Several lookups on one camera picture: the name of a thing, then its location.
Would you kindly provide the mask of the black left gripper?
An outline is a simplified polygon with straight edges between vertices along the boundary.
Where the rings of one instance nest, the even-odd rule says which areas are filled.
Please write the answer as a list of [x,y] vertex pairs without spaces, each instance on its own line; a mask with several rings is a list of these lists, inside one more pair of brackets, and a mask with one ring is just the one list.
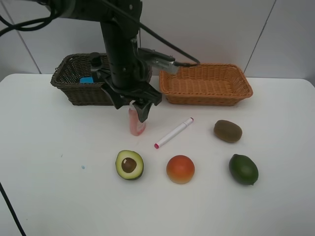
[[148,82],[139,82],[128,88],[115,87],[110,70],[104,67],[101,68],[101,79],[104,81],[101,90],[105,92],[116,109],[121,108],[125,100],[135,100],[133,106],[140,122],[147,120],[152,104],[157,106],[162,101],[162,94]]

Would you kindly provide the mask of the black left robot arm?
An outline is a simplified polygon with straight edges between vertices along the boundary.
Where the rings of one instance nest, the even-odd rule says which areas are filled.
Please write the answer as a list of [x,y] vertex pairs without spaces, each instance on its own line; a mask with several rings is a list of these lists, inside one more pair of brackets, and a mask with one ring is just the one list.
[[116,109],[133,101],[138,119],[144,122],[152,105],[158,105],[162,95],[149,82],[151,67],[138,54],[139,27],[114,12],[126,10],[137,20],[142,12],[139,0],[111,0],[110,6],[100,0],[40,0],[57,17],[100,22],[108,67],[98,53],[90,54],[94,82],[111,100]]

